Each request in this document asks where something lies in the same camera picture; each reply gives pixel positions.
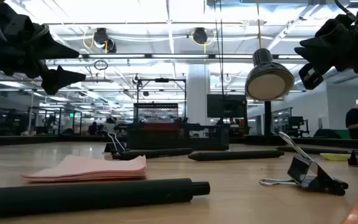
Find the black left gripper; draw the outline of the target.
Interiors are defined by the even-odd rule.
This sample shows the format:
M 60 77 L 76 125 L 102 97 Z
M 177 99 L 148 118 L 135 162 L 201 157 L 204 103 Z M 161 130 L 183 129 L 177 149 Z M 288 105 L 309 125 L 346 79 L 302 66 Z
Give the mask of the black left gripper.
M 0 3 L 0 71 L 7 76 L 24 73 L 29 78 L 42 78 L 42 88 L 55 95 L 61 88 L 82 82 L 86 75 L 48 69 L 46 59 L 77 58 L 80 53 L 56 42 L 46 25 L 33 23 L 29 16 L 16 13 L 8 4 Z

